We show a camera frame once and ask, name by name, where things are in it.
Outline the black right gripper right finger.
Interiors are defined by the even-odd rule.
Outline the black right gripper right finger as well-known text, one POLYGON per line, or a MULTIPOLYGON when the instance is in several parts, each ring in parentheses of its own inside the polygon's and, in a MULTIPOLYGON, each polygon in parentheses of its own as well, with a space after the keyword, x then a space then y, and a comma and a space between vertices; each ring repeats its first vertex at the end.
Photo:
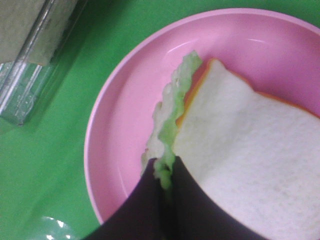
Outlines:
POLYGON ((264 240, 227 214, 196 183, 180 157, 172 172, 172 196, 181 240, 264 240))

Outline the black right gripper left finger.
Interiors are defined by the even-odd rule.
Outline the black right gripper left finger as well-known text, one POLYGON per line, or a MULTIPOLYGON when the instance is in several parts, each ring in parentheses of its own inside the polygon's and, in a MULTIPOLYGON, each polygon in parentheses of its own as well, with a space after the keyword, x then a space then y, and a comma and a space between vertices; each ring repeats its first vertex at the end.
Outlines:
POLYGON ((146 169, 127 200, 86 240, 161 240, 161 186, 154 178, 154 162, 146 169))

